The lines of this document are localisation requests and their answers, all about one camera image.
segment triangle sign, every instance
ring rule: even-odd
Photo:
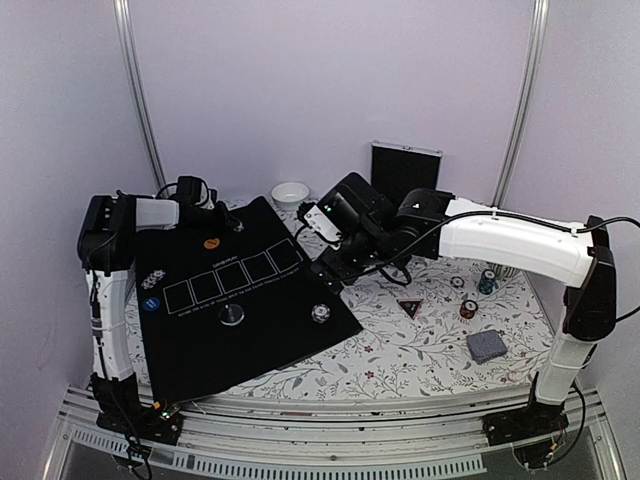
[[[410,318],[416,318],[416,315],[420,311],[422,302],[424,300],[398,300],[398,305],[402,308]]]

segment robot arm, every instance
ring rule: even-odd
[[[198,225],[240,230],[241,223],[215,197],[202,180],[180,177],[169,199],[124,194],[91,199],[78,256],[89,287],[95,340],[91,387],[100,405],[102,428],[164,443],[175,444],[178,439],[181,424],[172,415],[176,409],[141,406],[129,359],[124,310],[133,290],[135,234]]]
[[[616,322],[616,272],[601,219],[549,222],[428,189],[413,190],[395,209],[355,173],[317,204],[304,205],[298,217],[331,242],[311,268],[336,293],[386,265],[404,269],[411,255],[482,260],[563,283],[565,318],[529,404],[488,415],[484,428],[493,445],[567,426],[569,389]]]

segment floral tablecloth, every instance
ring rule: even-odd
[[[231,207],[240,205],[233,202]],[[278,211],[287,227],[299,227],[292,213]],[[324,245],[304,232],[300,243],[314,258]],[[364,330],[339,345],[284,370],[274,370],[228,390],[228,395],[295,400],[390,399],[450,395],[522,385],[545,361],[552,334],[522,273],[498,282],[490,295],[477,290],[482,262],[426,260],[409,264],[413,283],[391,284],[380,275],[359,279],[342,299]],[[451,278],[464,280],[455,288]],[[460,316],[466,299],[479,306],[474,318]],[[423,300],[411,318],[398,300]],[[139,381],[149,383],[140,333],[138,303],[126,307],[129,353]],[[466,336],[497,330],[509,349],[501,358],[477,365]]]

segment black mat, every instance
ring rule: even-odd
[[[222,392],[362,330],[340,298],[308,274],[308,257],[264,198],[233,213],[245,225],[241,233],[137,234],[140,323],[156,400]],[[154,272],[162,278],[154,280]],[[236,326],[220,321],[230,304],[244,313]],[[330,309],[325,323],[312,319],[317,305]]]

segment white wall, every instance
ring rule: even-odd
[[[76,239],[91,195],[150,192],[112,2],[2,3],[0,478],[33,480],[91,333]]]
[[[225,196],[325,193],[369,142],[442,149],[440,187],[490,201],[532,2],[139,0],[135,39],[168,178]]]
[[[561,220],[640,217],[640,8],[552,2],[529,123],[506,207]],[[640,230],[609,229],[619,314],[640,303]],[[558,313],[558,286],[537,282]],[[640,316],[596,352],[595,379],[630,478],[640,470]]]

